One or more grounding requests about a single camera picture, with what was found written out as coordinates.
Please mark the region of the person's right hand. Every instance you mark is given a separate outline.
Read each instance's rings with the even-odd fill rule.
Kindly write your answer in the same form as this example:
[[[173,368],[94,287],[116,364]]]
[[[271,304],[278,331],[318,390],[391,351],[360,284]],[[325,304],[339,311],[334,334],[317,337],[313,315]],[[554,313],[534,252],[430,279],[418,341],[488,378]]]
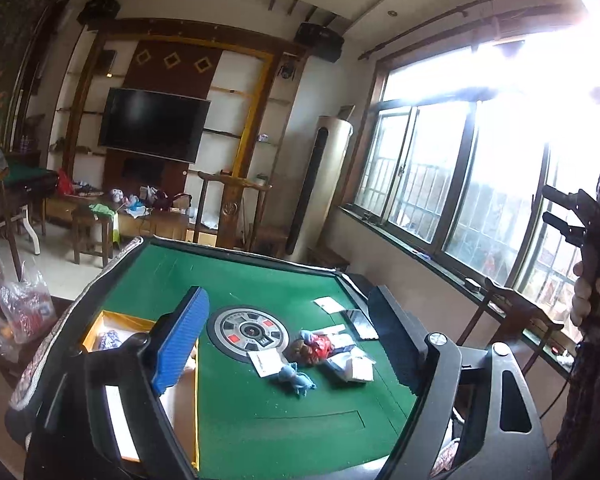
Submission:
[[[588,322],[588,317],[592,312],[591,284],[582,278],[583,263],[578,262],[573,267],[573,273],[577,275],[577,281],[574,282],[574,295],[572,297],[572,307],[570,311],[570,320],[580,332],[590,339],[600,339],[600,325],[595,326],[592,322]],[[597,280],[595,290],[600,294],[600,278]]]

